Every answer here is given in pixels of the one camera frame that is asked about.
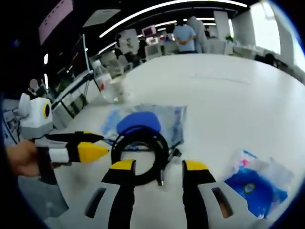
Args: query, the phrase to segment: blue plastic bag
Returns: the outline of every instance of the blue plastic bag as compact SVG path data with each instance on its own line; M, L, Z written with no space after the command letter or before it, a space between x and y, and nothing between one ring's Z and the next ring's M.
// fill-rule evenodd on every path
M242 150L233 156L225 183L247 200L248 209L266 218L288 197L293 173L275 162L262 161Z

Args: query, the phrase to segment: computer screen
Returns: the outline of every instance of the computer screen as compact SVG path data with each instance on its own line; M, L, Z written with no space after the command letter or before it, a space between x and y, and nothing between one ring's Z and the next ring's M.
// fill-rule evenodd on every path
M144 37L152 36L152 35L156 34L156 32L157 32L156 27L154 25L142 29L142 34Z
M159 52L158 45L149 45L147 46L147 55L155 55Z
M157 43L159 43L159 40L158 40L158 38L148 37L148 38L146 38L146 42L148 44L157 44Z

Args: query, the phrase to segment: hand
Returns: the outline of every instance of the hand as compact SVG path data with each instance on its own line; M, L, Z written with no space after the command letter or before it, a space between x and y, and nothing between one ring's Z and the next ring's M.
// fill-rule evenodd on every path
M39 175L37 148L33 142L23 140L14 147L7 147L6 151L15 175L26 177Z
M181 45L185 45L185 44L187 44L188 42L187 41L181 41L181 42L179 42L179 44L181 44Z

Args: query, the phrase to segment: blue shirt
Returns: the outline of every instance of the blue shirt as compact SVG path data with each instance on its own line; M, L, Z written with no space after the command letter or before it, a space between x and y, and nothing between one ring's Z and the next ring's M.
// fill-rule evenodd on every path
M176 28L173 30L173 35L175 36L175 38L178 38L183 42L189 39L191 36L196 36L196 33L193 30L193 28L189 25L184 25L184 26L177 25ZM195 51L194 40L191 40L190 42L184 45L182 44L177 44L177 45L180 52Z

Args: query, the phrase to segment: white table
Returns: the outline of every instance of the white table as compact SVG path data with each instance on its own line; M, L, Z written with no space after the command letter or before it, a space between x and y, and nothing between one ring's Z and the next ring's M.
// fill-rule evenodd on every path
M270 219L290 203L305 174L305 87L288 74L261 62L212 54L155 58L127 74L133 94L127 104L188 105L182 159L207 164L218 179L230 156L240 148L261 159L272 156L295 174L289 198ZM89 104L67 131L100 128L113 105L100 99ZM153 163L153 153L132 153L137 172ZM111 165L110 155L98 162L73 164L55 170L67 204L89 184L98 183ZM181 159L165 171L165 185L136 187L132 229L185 229Z

